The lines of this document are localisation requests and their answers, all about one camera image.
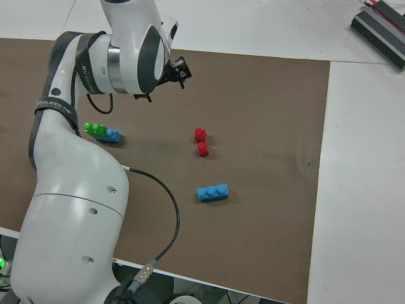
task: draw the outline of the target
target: red toy brick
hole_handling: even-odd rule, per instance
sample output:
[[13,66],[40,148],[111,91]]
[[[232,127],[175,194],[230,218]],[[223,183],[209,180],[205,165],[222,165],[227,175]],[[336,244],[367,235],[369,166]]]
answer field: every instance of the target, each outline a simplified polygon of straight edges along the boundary
[[208,155],[209,155],[209,152],[208,152],[208,145],[207,145],[206,142],[199,142],[199,143],[197,144],[197,150],[198,150],[198,154],[199,154],[201,157],[205,157],[205,156],[208,156]]
[[194,131],[194,139],[197,143],[205,143],[205,139],[207,138],[207,133],[204,129],[196,129]]

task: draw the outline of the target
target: white tabletop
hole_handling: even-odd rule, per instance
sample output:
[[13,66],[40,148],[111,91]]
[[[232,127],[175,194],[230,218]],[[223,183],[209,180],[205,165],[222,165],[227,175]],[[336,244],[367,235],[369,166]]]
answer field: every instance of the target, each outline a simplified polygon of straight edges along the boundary
[[[404,303],[405,73],[350,30],[362,1],[157,4],[179,20],[177,49],[332,61],[308,303]],[[0,37],[111,31],[99,0],[2,0],[0,11]]]

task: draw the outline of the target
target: black strap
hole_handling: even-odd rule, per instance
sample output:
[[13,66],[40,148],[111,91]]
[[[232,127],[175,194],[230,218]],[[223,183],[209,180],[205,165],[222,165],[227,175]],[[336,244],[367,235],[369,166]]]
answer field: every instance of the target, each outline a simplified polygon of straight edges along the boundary
[[104,94],[97,87],[91,68],[89,49],[98,37],[105,32],[89,33],[80,36],[76,49],[76,70],[84,87],[90,94]]
[[35,113],[46,109],[56,110],[61,113],[70,123],[72,129],[78,129],[78,118],[74,107],[57,97],[43,96],[35,106]]

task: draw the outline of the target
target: white robotic arm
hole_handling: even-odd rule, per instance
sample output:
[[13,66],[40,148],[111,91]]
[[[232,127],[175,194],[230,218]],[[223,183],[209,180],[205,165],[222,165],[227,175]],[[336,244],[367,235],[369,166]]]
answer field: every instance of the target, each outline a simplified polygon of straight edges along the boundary
[[112,35],[62,34],[37,103],[30,138],[37,187],[11,271],[11,287],[25,303],[118,303],[111,297],[119,286],[111,259],[128,179],[109,153],[72,133],[75,97],[119,92],[149,99],[156,86],[173,81],[183,87],[191,77],[184,59],[169,61],[177,22],[161,19],[154,1],[101,4]]

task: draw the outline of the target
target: blue block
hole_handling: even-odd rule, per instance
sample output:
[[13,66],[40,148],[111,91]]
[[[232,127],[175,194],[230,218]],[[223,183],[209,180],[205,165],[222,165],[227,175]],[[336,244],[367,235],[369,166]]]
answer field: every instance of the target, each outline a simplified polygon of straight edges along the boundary
[[197,189],[197,197],[200,201],[217,200],[228,197],[228,186],[226,184]]
[[93,136],[98,141],[109,141],[111,143],[118,143],[121,139],[121,134],[114,129],[107,129],[106,137]]

